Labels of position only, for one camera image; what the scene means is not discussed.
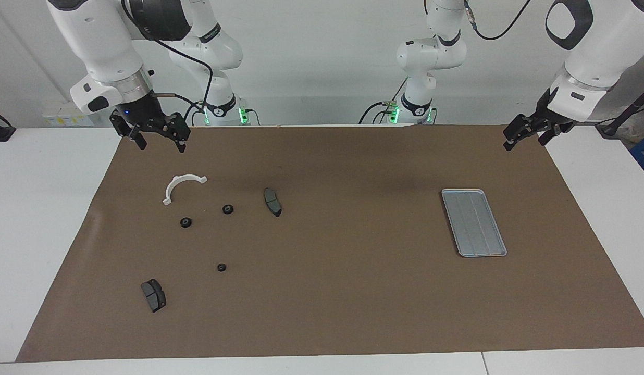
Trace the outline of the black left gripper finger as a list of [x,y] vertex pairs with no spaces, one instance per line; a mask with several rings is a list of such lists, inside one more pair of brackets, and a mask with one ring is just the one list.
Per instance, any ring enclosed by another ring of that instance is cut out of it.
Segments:
[[520,141],[534,135],[532,130],[532,117],[525,115],[516,116],[503,130],[505,142],[503,147],[510,152]]
[[548,125],[546,130],[538,138],[538,142],[542,146],[546,146],[554,137],[561,133],[560,125]]

